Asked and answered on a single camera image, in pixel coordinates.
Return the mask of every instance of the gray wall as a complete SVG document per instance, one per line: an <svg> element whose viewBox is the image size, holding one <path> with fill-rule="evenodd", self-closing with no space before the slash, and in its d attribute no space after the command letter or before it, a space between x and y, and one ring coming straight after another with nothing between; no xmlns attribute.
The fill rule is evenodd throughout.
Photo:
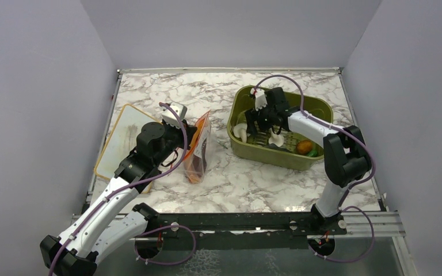
<svg viewBox="0 0 442 276"><path fill-rule="evenodd" d="M380 0L81 0L114 63L344 66Z"/></svg>
<svg viewBox="0 0 442 276"><path fill-rule="evenodd" d="M115 66L79 0L0 1L0 275L45 275L39 243L80 211Z"/></svg>
<svg viewBox="0 0 442 276"><path fill-rule="evenodd" d="M442 275L442 1L383 0L343 72L420 275Z"/></svg>

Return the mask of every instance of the bolt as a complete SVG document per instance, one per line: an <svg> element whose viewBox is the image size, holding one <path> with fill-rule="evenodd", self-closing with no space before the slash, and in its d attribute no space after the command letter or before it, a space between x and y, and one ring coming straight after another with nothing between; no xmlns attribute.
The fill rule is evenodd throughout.
<svg viewBox="0 0 442 276"><path fill-rule="evenodd" d="M291 230L296 230L296 229L297 229L297 222L295 222L295 221L291 221L291 222L289 223L289 228L290 228Z"/></svg>
<svg viewBox="0 0 442 276"><path fill-rule="evenodd" d="M172 227L171 229L175 232L178 230L178 227Z"/></svg>
<svg viewBox="0 0 442 276"><path fill-rule="evenodd" d="M340 220L340 221L338 222L338 226L339 226L341 229L346 229L346 221L344 221L344 220Z"/></svg>

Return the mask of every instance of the white marble surface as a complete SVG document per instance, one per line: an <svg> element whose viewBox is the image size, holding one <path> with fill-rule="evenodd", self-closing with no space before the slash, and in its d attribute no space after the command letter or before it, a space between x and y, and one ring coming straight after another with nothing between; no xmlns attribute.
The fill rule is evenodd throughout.
<svg viewBox="0 0 442 276"><path fill-rule="evenodd" d="M324 99L331 105L335 124L352 124L336 72L281 74L298 81L305 95ZM227 148L216 145L211 169L202 183L190 184L182 172L175 171L156 180L149 194L140 195L130 202L122 213L128 213L134 205L141 202L165 213L310 210L326 182L323 161L314 164L309 170L295 171L241 159L231 150L226 123L234 95L241 87L255 85L268 75L270 74L260 72L123 75L111 125L125 104L133 104L159 118L161 108L158 102L176 101L188 107L186 118L190 123L211 110L212 133ZM284 79L270 79L263 86L280 86L285 91L296 91L296 87ZM102 193L105 186L105 180L97 178L93 200ZM371 182L355 187L344 203L344 206L347 205L356 205L364 210L378 210Z"/></svg>

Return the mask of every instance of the brown potato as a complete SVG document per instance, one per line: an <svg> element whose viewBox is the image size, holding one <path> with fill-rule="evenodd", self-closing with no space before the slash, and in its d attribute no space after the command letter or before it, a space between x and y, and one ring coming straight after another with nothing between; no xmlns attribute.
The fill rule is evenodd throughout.
<svg viewBox="0 0 442 276"><path fill-rule="evenodd" d="M309 140L300 141L296 148L298 154L306 155L313 150L313 143Z"/></svg>

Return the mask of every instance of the olive green plastic tub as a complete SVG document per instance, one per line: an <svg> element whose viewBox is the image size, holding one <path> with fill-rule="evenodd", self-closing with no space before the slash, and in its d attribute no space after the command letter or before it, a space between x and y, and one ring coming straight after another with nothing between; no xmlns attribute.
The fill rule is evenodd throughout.
<svg viewBox="0 0 442 276"><path fill-rule="evenodd" d="M314 142L313 149L318 152L316 157L297 154L297 143L307 140L307 138L293 132L282 131L281 133L285 137L285 143L282 148L285 148L289 152L264 147L268 144L268 138L270 137L268 133L259 132L255 136L251 135L247 138L246 143L236 138L233 135L233 127L240 122L246 122L245 111L254 107L255 101L250 98L250 90L252 88L253 86L245 86L238 90L231 108L230 119L228 120L226 128L231 140L233 153L241 158L300 171L307 170L314 162L323 159L323 149ZM300 105L299 94L285 92L285 97L291 106ZM331 107L321 99L304 96L304 110L327 122L333 122L333 111Z"/></svg>

